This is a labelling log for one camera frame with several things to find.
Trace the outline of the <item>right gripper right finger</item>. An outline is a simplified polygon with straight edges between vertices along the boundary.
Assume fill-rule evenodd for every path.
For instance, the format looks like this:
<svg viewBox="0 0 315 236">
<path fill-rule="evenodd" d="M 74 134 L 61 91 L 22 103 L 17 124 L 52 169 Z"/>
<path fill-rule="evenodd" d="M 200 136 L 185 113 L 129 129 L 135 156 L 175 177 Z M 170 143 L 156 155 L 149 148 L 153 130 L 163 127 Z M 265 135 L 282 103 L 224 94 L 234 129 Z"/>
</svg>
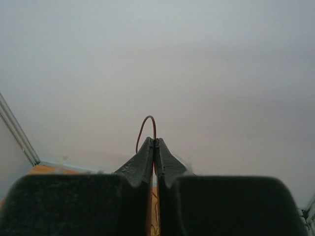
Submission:
<svg viewBox="0 0 315 236">
<path fill-rule="evenodd" d="M 305 236 L 287 187 L 273 177 L 198 176 L 156 141 L 162 236 Z"/>
</svg>

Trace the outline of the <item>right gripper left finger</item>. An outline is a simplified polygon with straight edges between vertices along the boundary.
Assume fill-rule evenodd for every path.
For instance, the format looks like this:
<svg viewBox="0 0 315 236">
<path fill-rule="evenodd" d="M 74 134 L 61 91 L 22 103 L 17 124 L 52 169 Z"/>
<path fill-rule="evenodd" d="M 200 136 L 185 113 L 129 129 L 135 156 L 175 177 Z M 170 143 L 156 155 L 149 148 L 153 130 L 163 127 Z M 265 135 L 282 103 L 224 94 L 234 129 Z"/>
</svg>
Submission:
<svg viewBox="0 0 315 236">
<path fill-rule="evenodd" d="M 155 143 L 111 174 L 26 175 L 0 209 L 3 236 L 148 236 Z"/>
</svg>

